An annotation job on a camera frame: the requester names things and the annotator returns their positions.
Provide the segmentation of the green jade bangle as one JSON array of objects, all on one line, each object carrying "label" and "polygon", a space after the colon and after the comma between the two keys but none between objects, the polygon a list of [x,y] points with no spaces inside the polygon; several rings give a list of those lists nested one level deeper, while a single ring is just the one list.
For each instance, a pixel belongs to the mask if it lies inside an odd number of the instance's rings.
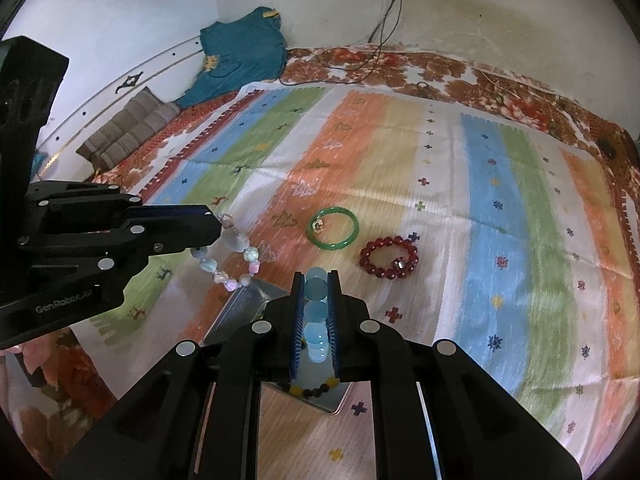
[{"label": "green jade bangle", "polygon": [[[326,243],[322,242],[317,237],[316,225],[326,216],[333,216],[334,214],[339,214],[340,216],[344,216],[349,218],[350,222],[352,222],[352,230],[349,233],[349,236],[344,238],[344,240],[340,240],[335,243]],[[321,250],[326,250],[327,252],[334,252],[334,250],[342,250],[352,244],[359,235],[360,224],[359,220],[352,211],[347,208],[340,206],[332,206],[328,208],[323,208],[319,210],[316,214],[314,214],[307,224],[306,229],[306,237],[314,246],[318,247]]]}]

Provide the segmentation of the silver jewelry tray box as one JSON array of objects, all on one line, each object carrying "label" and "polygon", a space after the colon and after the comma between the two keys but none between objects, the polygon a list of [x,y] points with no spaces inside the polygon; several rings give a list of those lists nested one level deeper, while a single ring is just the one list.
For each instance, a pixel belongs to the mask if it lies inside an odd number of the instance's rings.
[{"label": "silver jewelry tray box", "polygon": [[[210,326],[204,338],[204,346],[225,341],[238,328],[261,318],[262,311],[270,301],[286,297],[289,293],[288,290],[262,280],[254,280],[250,286],[232,292],[220,315]],[[291,385],[287,386],[285,382],[270,382],[269,385],[329,414],[340,411],[350,389],[350,384],[339,382],[334,377],[330,346],[327,344],[320,352],[309,349],[306,340],[302,341],[297,377]]]}]

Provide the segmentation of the grey striped folded cloth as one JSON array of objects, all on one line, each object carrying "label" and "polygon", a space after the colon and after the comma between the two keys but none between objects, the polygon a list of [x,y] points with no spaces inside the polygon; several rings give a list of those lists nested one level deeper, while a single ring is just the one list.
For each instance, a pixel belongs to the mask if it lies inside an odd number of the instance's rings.
[{"label": "grey striped folded cloth", "polygon": [[163,130],[180,113],[175,102],[162,102],[148,87],[96,130],[76,150],[94,171],[113,169]]}]

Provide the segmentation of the teal shirt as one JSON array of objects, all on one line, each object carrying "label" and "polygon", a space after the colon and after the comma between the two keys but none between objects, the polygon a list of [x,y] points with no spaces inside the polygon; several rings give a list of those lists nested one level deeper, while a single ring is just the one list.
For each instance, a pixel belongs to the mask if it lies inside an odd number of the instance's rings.
[{"label": "teal shirt", "polygon": [[200,31],[205,55],[202,70],[177,100],[189,108],[246,84],[277,79],[288,58],[277,10],[258,6],[234,22],[215,22]]}]

